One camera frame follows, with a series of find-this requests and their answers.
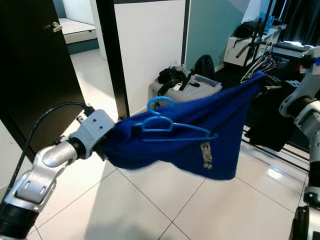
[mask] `door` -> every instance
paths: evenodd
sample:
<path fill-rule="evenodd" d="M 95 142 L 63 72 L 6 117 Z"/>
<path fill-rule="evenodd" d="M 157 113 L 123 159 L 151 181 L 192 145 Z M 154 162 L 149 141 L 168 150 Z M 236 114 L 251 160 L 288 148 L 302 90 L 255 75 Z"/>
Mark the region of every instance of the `door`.
<path fill-rule="evenodd" d="M 24 147 L 37 119 L 50 108 L 84 98 L 52 0 L 0 0 L 0 118 Z M 81 111 L 66 106 L 39 126 L 28 157 L 58 138 Z"/>

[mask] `hanger hook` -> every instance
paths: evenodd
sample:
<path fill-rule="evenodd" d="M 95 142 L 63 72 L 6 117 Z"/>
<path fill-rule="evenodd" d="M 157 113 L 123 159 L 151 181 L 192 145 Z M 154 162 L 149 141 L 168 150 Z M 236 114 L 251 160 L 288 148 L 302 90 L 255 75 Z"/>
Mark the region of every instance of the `hanger hook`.
<path fill-rule="evenodd" d="M 161 113 L 153 110 L 153 109 L 151 108 L 151 104 L 153 104 L 154 102 L 156 102 L 156 101 L 158 101 L 158 100 L 167 101 L 167 102 L 169 102 L 169 104 L 170 104 L 171 106 L 174 105 L 174 102 L 173 102 L 169 97 L 167 97 L 167 96 L 156 96 L 156 97 L 152 98 L 152 99 L 148 102 L 147 110 L 148 110 L 148 112 L 150 112 L 150 113 L 152 113 L 153 115 L 156 115 L 156 116 L 161 116 Z"/>

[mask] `black backpack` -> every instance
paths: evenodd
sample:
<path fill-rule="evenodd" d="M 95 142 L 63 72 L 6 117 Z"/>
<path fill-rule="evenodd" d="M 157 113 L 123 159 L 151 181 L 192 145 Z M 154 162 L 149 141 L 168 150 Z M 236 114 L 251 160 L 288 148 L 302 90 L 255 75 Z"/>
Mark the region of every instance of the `black backpack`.
<path fill-rule="evenodd" d="M 200 76 L 216 81 L 215 66 L 210 55 L 203 55 L 196 61 L 194 72 Z"/>

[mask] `door handle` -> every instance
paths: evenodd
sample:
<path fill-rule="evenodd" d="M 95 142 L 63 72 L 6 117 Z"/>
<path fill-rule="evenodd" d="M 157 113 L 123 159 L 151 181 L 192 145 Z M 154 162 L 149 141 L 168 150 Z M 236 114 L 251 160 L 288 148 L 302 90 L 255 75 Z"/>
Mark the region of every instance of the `door handle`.
<path fill-rule="evenodd" d="M 61 31 L 61 30 L 62 30 L 62 25 L 60 25 L 58 22 L 54 21 L 54 22 L 52 23 L 52 31 L 53 31 L 54 33 L 56 33 L 56 32 L 59 32 L 59 31 Z"/>

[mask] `plastic hanger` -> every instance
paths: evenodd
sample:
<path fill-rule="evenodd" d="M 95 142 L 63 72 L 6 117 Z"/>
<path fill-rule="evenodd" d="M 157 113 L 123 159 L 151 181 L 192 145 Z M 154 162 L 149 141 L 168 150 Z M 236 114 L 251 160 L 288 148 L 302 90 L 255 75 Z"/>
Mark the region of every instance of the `plastic hanger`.
<path fill-rule="evenodd" d="M 185 128 L 189 128 L 189 129 L 193 129 L 193 130 L 198 130 L 199 132 L 203 132 L 205 133 L 204 137 L 191 137 L 191 138 L 164 138 L 164 139 L 142 139 L 145 142 L 175 142 L 175 141 L 210 141 L 210 140 L 214 140 L 218 137 L 218 134 L 213 133 L 205 128 L 202 127 L 198 127 L 198 126 L 193 126 L 193 125 L 189 125 L 189 124 L 184 124 L 184 123 L 177 123 L 177 122 L 173 122 L 170 118 L 166 117 L 166 116 L 161 116 L 160 112 L 154 111 L 151 108 L 151 104 L 158 101 L 158 100 L 165 100 L 167 102 L 170 103 L 171 106 L 174 105 L 174 102 L 166 96 L 157 96 L 154 97 L 153 99 L 151 99 L 148 104 L 147 104 L 147 110 L 153 114 L 154 116 L 148 117 L 147 119 L 145 119 L 143 122 L 139 122 L 137 124 L 135 124 L 134 126 L 140 126 L 142 128 L 143 132 L 151 132 L 151 133 L 159 133 L 159 132 L 171 132 L 174 126 L 177 127 L 185 127 Z M 164 122 L 168 122 L 169 123 L 169 127 L 168 128 L 146 128 L 146 124 L 154 121 L 154 120 L 163 120 Z"/>

